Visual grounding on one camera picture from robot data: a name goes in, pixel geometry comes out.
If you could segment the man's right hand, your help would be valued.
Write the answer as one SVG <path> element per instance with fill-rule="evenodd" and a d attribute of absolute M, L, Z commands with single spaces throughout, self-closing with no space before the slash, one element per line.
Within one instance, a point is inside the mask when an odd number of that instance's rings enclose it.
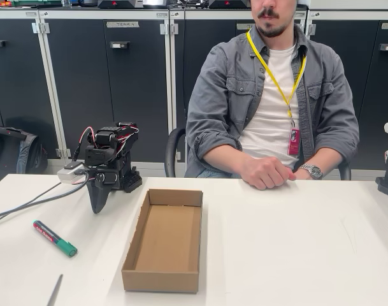
<path fill-rule="evenodd" d="M 246 157 L 238 167 L 241 178 L 258 190 L 279 187 L 289 180 L 288 167 L 275 157 Z"/>

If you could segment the man's left hand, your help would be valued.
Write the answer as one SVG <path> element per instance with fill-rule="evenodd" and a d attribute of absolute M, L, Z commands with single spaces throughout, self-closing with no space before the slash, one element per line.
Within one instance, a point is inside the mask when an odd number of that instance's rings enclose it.
<path fill-rule="evenodd" d="M 289 172 L 289 180 L 295 181 L 295 180 L 306 180 L 310 177 L 309 173 L 304 169 L 298 169 L 297 171 L 293 172 L 290 168 L 287 168 Z"/>

